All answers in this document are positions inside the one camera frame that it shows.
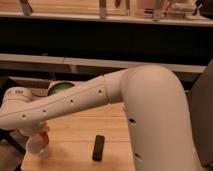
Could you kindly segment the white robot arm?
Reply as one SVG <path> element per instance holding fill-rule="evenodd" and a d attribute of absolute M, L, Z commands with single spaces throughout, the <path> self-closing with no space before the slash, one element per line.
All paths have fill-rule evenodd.
<path fill-rule="evenodd" d="M 35 100 L 21 87 L 6 91 L 0 128 L 31 129 L 49 119 L 122 102 L 135 171 L 200 171 L 184 89 L 177 76 L 145 65 L 96 77 Z"/>

